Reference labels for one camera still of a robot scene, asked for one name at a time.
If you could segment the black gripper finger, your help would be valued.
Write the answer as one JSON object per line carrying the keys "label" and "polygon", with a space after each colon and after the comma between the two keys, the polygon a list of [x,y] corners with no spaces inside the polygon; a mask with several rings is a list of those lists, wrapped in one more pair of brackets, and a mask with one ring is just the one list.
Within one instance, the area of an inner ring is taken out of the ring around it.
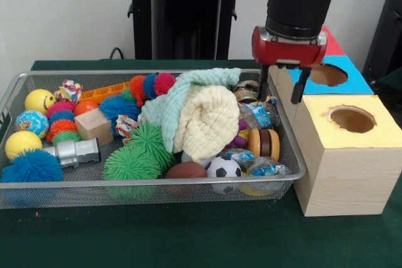
{"label": "black gripper finger", "polygon": [[258,94],[259,100],[266,100],[268,96],[268,90],[269,90],[268,75],[269,75],[269,66],[262,65],[261,76],[260,76],[260,88]]}
{"label": "black gripper finger", "polygon": [[311,74],[311,68],[302,68],[298,81],[293,87],[291,103],[299,104],[302,101],[305,86]]}

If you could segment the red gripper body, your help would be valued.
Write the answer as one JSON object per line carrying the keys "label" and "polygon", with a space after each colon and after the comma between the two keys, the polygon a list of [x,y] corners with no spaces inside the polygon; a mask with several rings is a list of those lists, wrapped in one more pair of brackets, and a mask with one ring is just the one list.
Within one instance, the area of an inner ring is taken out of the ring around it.
{"label": "red gripper body", "polygon": [[308,40],[290,40],[257,26],[251,44],[254,60],[262,65],[313,68],[321,63],[325,55],[327,33],[322,31],[316,38]]}

